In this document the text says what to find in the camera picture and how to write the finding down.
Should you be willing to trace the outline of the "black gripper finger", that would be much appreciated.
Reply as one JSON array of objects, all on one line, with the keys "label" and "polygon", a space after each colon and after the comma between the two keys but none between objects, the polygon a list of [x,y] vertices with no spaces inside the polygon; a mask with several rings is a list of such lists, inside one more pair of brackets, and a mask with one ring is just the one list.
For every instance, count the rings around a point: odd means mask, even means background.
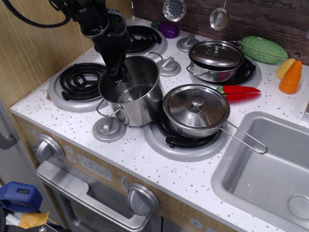
[{"label": "black gripper finger", "polygon": [[119,86],[131,80],[128,68],[125,62],[121,62],[113,75],[113,82]]},{"label": "black gripper finger", "polygon": [[115,68],[110,68],[107,73],[108,73],[108,77],[111,80],[115,80],[116,79],[116,69]]}]

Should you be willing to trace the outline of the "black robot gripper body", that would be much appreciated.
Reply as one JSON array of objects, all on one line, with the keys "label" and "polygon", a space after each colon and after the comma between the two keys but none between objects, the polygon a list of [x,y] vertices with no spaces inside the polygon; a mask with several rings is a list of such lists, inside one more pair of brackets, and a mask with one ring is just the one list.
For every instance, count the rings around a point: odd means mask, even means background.
[{"label": "black robot gripper body", "polygon": [[125,51],[131,46],[125,18],[107,8],[104,0],[71,0],[70,13],[82,34],[94,43],[108,71],[119,72]]}]

